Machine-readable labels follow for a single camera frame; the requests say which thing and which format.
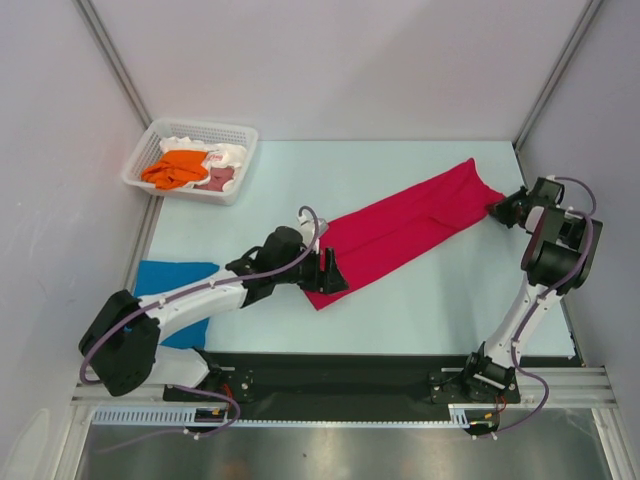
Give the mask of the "red t shirt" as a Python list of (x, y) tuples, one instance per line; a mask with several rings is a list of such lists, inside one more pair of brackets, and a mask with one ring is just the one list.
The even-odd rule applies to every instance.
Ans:
[(309, 293), (322, 310), (392, 273), (474, 226), (505, 195), (484, 183), (475, 160), (418, 183), (329, 222), (320, 245), (334, 250), (349, 289), (332, 295)]

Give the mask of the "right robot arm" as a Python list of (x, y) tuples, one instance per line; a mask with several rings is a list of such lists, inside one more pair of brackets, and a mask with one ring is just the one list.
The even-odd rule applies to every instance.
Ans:
[(585, 182), (554, 175), (488, 207), (502, 225), (531, 235), (521, 261), (523, 280), (499, 327), (467, 357), (464, 368), (430, 375), (433, 403), (488, 404), (518, 394), (516, 374), (527, 341), (549, 310), (590, 273), (603, 228), (596, 210), (596, 196)]

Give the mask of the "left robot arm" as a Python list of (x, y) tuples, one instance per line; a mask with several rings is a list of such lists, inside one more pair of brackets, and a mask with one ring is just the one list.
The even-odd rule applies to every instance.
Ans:
[(79, 379), (104, 386), (113, 397), (164, 385), (210, 399), (221, 387), (220, 367), (200, 347), (177, 349), (165, 340), (205, 318), (264, 300), (279, 285), (321, 295), (348, 288), (335, 251), (321, 247), (316, 234), (278, 227), (263, 245), (203, 280), (154, 295), (112, 294), (79, 343)]

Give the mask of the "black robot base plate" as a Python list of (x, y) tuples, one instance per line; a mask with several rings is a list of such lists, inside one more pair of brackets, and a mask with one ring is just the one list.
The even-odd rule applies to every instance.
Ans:
[[(425, 412), (435, 404), (429, 378), (436, 372), (460, 372), (463, 355), (338, 355), (284, 353), (211, 353), (221, 369), (221, 387), (252, 412), (280, 408), (305, 410), (398, 409)], [(165, 387), (167, 402), (205, 402), (203, 396)]]

